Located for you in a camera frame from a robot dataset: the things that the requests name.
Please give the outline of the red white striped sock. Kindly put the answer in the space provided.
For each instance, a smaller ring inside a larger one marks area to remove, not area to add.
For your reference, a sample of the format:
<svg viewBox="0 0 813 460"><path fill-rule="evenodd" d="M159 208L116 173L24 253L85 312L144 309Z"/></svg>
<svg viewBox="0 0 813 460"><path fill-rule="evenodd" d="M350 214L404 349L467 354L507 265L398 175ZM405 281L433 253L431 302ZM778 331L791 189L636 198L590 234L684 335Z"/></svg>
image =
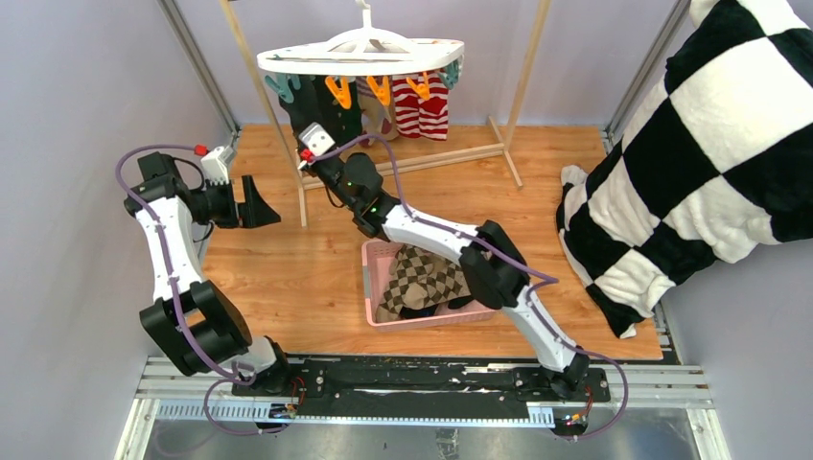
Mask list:
<svg viewBox="0 0 813 460"><path fill-rule="evenodd" d="M446 141L449 131L449 88L436 71L391 78L398 133L406 138Z"/></svg>

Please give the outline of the black white checkered blanket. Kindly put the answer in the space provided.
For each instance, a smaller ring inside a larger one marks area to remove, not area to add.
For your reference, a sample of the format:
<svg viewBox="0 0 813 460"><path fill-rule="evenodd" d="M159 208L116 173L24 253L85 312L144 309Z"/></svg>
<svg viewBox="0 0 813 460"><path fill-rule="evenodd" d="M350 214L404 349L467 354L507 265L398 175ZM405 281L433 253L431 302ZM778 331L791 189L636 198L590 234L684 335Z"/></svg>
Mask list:
<svg viewBox="0 0 813 460"><path fill-rule="evenodd" d="M812 31L786 1L694 1L611 152L562 170L556 227L613 334L759 245L812 236Z"/></svg>

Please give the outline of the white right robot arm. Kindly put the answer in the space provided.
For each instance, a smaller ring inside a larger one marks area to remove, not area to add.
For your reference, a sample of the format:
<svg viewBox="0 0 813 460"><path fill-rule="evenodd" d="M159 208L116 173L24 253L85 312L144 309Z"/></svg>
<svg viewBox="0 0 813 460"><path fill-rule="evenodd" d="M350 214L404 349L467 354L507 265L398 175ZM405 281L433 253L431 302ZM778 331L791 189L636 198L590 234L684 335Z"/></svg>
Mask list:
<svg viewBox="0 0 813 460"><path fill-rule="evenodd" d="M553 396L567 401L584 390L589 357L547 312L525 259L498 223L455 223L411 208L383 188L363 152L347 159L328 153L303 167L349 208L366 237L416 246L459 265L475 301L503 311L530 343Z"/></svg>

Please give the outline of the white round sock hanger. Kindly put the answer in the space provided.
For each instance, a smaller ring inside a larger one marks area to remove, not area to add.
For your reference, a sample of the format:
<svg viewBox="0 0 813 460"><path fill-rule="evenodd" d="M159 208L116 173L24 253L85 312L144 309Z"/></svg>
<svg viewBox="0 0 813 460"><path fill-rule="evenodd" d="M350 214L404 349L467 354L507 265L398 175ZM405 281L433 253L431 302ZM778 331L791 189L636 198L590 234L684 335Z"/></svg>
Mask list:
<svg viewBox="0 0 813 460"><path fill-rule="evenodd" d="M259 69L276 74L332 77L394 76L441 69L464 56L461 40L407 38L372 25L364 1L362 25L326 41L287 46L257 55Z"/></svg>

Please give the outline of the dark green sock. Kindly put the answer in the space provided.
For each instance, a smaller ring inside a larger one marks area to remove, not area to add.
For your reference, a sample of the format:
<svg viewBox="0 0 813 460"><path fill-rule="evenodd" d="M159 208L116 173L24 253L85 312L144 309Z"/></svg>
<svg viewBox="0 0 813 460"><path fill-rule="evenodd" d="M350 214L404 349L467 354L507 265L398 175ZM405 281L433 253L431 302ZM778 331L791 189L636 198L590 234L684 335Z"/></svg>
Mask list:
<svg viewBox="0 0 813 460"><path fill-rule="evenodd" d="M278 97L280 106L288 113L292 136L297 143L297 149L305 148L299 139L300 134L311 124L320 124L339 145L346 144L362 133L360 106L352 101L349 109L343 108L335 96L325 85L323 76L313 80L307 76L299 79L301 87L294 89L292 84L289 90L293 95L291 103Z"/></svg>

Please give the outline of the argyle brown sock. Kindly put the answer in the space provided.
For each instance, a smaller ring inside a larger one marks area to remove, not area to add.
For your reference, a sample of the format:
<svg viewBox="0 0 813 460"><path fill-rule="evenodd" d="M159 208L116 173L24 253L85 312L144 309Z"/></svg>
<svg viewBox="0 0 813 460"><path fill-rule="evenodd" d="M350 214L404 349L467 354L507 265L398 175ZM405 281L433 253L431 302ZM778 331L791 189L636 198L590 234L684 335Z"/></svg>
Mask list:
<svg viewBox="0 0 813 460"><path fill-rule="evenodd" d="M393 263L390 265L390 279L383 291L383 296L386 291L394 289L395 287L403 287L416 283L425 285L427 289L429 277L432 272L433 262L430 260L429 253L416 246L404 244L398 250Z"/></svg>
<svg viewBox="0 0 813 460"><path fill-rule="evenodd" d="M433 262L433 272L427 284L430 295L427 304L449 304L449 309L457 310L474 300L465 281L462 269L449 260L427 251Z"/></svg>

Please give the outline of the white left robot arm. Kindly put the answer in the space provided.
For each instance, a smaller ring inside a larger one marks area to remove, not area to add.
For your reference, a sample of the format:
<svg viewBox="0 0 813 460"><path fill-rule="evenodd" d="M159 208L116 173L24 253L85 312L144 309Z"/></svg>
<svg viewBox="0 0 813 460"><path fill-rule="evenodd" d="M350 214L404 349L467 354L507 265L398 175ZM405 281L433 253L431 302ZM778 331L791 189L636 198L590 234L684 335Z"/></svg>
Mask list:
<svg viewBox="0 0 813 460"><path fill-rule="evenodd" d="M293 370L280 345L253 337L226 295L206 278L193 235L196 224L252 229L280 222L242 178L244 201L234 197L229 176L236 157L230 146L188 146L200 184L190 187L171 154L172 145L147 145L126 153L115 177L126 192L124 206L141 226L154 276L152 305L139 313L143 329L175 368L190 377L211 371L236 385L281 396L293 384Z"/></svg>

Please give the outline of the black blue sock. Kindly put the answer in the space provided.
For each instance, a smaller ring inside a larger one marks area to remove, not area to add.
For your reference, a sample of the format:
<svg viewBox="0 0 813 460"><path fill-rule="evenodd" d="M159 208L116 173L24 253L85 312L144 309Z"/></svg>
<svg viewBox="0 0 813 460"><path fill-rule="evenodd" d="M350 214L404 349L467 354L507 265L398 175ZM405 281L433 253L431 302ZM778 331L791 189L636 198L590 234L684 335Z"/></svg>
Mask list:
<svg viewBox="0 0 813 460"><path fill-rule="evenodd" d="M399 312L399 317L403 320L432 317L436 315L437 309L438 305L432 305L421 309L411 309L408 307L402 307Z"/></svg>

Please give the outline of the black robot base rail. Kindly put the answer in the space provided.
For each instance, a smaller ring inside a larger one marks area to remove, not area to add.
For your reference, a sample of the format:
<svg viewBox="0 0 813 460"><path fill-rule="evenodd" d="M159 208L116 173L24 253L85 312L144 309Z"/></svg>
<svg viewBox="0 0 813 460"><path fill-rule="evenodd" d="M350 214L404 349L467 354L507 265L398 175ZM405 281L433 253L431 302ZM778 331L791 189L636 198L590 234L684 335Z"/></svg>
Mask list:
<svg viewBox="0 0 813 460"><path fill-rule="evenodd" d="M301 419L382 423L509 423L548 426L535 406L562 403L575 411L611 399L604 370L579 358L574 375L528 360L425 356L303 356L291 358L284 379L264 372L242 398L277 398Z"/></svg>

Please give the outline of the wooden clothes rack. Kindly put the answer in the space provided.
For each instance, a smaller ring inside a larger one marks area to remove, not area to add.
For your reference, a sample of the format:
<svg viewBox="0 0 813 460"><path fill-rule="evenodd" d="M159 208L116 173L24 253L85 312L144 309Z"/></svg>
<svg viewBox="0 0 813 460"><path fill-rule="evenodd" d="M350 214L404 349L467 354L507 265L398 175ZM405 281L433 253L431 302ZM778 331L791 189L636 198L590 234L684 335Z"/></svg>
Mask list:
<svg viewBox="0 0 813 460"><path fill-rule="evenodd" d="M238 162L238 169L243 172L249 166L258 166L260 173L267 173L272 166L276 167L281 164L279 161L281 158L285 158L285 170L290 176L287 184L292 186L296 191L301 226L306 228L308 226L306 192L320 188L322 183L318 178L309 176L297 169L299 156L295 144L293 143L293 138L283 130L274 112L266 87L261 82L260 69L257 66L256 60L257 55L252 53L247 44L238 16L233 10L232 3L230 1L221 1L220 5L231 34L244 59L245 67L251 77L261 106L267 115L269 125L273 127L276 133L276 143L267 145L265 150L247 149L243 143L239 141L237 143L238 153L247 153L249 159L246 161L240 160ZM500 156L506 161L516 188L520 190L523 187L523 181L511 156L511 143L525 100L525 93L533 70L549 8L550 3L548 1L540 1L534 14L534 22L529 41L525 47L523 69L514 92L514 100L512 102L508 124L506 126L499 126L493 117L489 116L487 118L486 125L491 129L492 137L494 138L493 143L477 146L472 145L466 149L440 151L437 149L438 143L435 141L400 137L396 145L398 147L405 147L408 150L414 150L416 154L407 158L396 158L385 163L377 163L375 168L378 172L384 176L389 176L394 174L396 168L405 172L413 172Z"/></svg>

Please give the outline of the cream purple striped sock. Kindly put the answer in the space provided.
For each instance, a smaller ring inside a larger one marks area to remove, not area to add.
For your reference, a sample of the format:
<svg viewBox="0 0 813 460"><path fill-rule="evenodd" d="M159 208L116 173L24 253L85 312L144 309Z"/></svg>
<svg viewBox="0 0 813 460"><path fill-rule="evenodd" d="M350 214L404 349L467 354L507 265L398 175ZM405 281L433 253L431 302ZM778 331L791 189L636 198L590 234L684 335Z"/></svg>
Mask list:
<svg viewBox="0 0 813 460"><path fill-rule="evenodd" d="M366 78L357 77L357 101L360 107L362 134L377 133L385 140L399 137L391 106L384 106L376 97Z"/></svg>

